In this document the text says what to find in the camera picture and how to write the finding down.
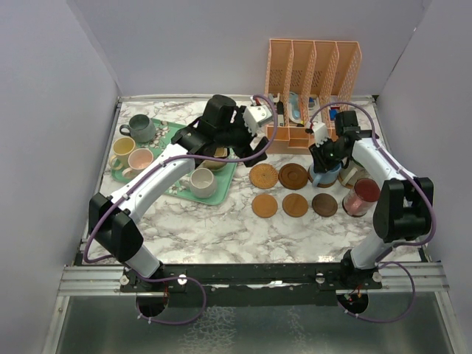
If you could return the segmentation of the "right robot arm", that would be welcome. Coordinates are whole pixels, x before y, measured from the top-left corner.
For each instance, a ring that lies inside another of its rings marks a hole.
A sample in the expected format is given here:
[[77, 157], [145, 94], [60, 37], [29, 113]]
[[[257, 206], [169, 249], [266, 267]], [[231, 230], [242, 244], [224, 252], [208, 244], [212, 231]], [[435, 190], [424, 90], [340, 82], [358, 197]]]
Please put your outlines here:
[[373, 232], [346, 252], [339, 269], [340, 283], [356, 288], [367, 274], [393, 249], [422, 246], [435, 235], [434, 184], [404, 169], [383, 147], [374, 128], [360, 128], [355, 111], [342, 111], [335, 118], [336, 139], [331, 139], [323, 122], [311, 122], [314, 136], [309, 147], [312, 170], [327, 173], [342, 162], [356, 161], [380, 189], [373, 213]]

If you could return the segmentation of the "light blue mug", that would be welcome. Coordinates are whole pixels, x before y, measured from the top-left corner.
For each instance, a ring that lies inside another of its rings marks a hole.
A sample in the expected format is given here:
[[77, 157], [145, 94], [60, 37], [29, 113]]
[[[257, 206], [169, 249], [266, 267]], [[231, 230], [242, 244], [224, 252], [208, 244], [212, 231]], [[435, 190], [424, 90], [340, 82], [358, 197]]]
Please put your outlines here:
[[341, 170], [341, 164], [337, 164], [332, 170], [329, 170], [325, 173], [316, 173], [314, 171], [314, 164], [308, 168], [308, 177], [310, 181], [320, 181], [324, 183], [329, 183], [333, 180], [337, 180], [339, 172]]

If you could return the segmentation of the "green floral mug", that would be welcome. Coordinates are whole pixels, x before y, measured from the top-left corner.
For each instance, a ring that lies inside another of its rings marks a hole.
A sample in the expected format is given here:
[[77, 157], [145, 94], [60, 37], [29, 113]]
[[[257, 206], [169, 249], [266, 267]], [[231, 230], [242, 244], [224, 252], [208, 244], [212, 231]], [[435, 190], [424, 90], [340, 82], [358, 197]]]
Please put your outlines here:
[[355, 183], [366, 175], [367, 172], [361, 164], [355, 159], [348, 159], [339, 172], [338, 180], [344, 187], [352, 189]]

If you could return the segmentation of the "woven rattan coaster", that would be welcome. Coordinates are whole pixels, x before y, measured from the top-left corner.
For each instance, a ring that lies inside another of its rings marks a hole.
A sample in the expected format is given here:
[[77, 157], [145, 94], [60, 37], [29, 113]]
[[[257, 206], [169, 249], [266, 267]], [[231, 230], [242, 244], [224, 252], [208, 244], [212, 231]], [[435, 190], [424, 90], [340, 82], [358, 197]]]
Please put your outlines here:
[[269, 189], [278, 182], [278, 172], [270, 164], [258, 164], [249, 172], [250, 182], [260, 189]]

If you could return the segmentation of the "pink red mug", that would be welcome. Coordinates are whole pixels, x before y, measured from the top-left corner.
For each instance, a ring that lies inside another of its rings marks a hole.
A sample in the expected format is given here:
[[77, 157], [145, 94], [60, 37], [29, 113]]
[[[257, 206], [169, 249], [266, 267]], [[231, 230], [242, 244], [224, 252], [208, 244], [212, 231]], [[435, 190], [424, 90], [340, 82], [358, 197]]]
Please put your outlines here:
[[344, 197], [342, 206], [348, 215], [361, 217], [378, 201], [380, 194], [381, 190], [374, 180], [361, 178]]

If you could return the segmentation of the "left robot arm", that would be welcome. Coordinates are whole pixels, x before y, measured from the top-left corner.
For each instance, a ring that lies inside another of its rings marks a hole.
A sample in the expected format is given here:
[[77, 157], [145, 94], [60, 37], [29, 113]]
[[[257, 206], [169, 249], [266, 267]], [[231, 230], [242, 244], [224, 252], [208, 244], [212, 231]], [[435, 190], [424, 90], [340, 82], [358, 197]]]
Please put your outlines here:
[[149, 207], [202, 162], [216, 161], [218, 148], [233, 150], [233, 163], [247, 167], [266, 159], [274, 140], [264, 137], [256, 147], [251, 147], [251, 142], [261, 127], [276, 123], [277, 110], [261, 94], [254, 95], [252, 101], [253, 105], [239, 106], [230, 97], [213, 95], [202, 115], [179, 129], [150, 166], [111, 195], [99, 192], [89, 201], [89, 241], [97, 241], [109, 257], [133, 269], [145, 290], [155, 291], [163, 280], [162, 262], [144, 245], [137, 227]]

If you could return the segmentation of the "dark grey mug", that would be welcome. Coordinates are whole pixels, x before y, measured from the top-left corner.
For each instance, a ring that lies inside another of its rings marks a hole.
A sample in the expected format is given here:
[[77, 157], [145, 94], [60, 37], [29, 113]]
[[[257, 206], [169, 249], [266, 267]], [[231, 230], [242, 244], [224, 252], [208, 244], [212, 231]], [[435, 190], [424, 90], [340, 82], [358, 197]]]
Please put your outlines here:
[[128, 124], [121, 125], [119, 132], [123, 136], [129, 136], [136, 143], [146, 143], [154, 139], [156, 127], [147, 115], [137, 114], [131, 117]]

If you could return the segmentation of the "grooved brown wooden coaster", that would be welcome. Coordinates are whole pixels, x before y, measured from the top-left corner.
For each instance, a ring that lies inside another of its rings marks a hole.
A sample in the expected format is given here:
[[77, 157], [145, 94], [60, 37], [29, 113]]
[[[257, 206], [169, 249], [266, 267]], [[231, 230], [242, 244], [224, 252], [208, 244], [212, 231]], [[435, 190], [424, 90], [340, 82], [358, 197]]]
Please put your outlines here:
[[300, 164], [289, 163], [281, 167], [278, 179], [282, 186], [290, 190], [300, 190], [308, 182], [308, 172]]

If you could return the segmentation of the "light orange wooden coaster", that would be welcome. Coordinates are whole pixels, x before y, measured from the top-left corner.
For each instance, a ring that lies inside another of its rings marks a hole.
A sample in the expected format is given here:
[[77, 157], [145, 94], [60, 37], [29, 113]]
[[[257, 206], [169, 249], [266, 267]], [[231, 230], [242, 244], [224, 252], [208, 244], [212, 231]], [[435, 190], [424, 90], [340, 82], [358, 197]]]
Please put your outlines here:
[[278, 210], [277, 200], [269, 194], [257, 195], [251, 204], [252, 211], [260, 218], [270, 218]]

